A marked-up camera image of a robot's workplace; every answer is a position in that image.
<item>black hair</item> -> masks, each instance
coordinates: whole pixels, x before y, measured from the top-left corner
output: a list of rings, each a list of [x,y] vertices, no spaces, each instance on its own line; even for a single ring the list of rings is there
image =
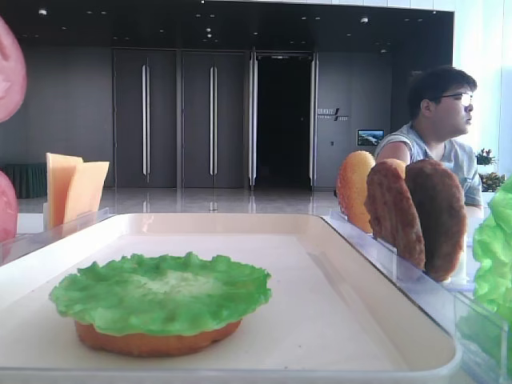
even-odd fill
[[[407,95],[410,119],[415,120],[419,115],[423,100],[439,103],[445,92],[459,86],[467,86],[475,92],[477,82],[463,70],[452,66],[440,66],[415,75]]]

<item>door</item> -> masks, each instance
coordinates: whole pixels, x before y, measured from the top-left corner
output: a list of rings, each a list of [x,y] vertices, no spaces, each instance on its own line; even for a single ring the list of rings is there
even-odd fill
[[[183,54],[183,185],[243,188],[243,54]]]
[[[118,187],[176,187],[175,67],[172,51],[114,52]]]
[[[312,188],[316,54],[251,52],[250,187]]]

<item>television screen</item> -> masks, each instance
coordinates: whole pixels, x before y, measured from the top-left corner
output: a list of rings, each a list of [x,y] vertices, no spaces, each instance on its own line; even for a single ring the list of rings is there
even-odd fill
[[[383,130],[358,130],[358,146],[378,146],[383,138]]]

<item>flowers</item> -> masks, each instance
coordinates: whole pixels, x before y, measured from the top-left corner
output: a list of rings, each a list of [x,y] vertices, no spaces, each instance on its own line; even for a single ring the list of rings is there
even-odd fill
[[[491,164],[495,164],[496,161],[494,160],[494,157],[492,157],[490,154],[492,153],[492,150],[486,150],[485,148],[482,148],[480,152],[476,154],[477,157],[477,165],[479,166],[489,166]]]
[[[482,180],[482,192],[496,192],[505,183],[505,175],[500,176],[495,172],[480,174],[480,180]]]

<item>green lettuce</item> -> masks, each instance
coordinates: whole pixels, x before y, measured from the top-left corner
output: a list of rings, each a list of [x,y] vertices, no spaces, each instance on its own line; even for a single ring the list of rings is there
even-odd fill
[[[123,256],[69,274],[50,292],[63,317],[112,335],[192,335],[236,322],[266,304],[270,274],[229,257]]]
[[[473,256],[481,263],[474,277],[474,298],[512,325],[512,179],[491,200],[490,215],[473,236]],[[501,363],[502,328],[473,310],[458,321],[461,336]],[[512,332],[508,334],[508,368],[512,374]]]

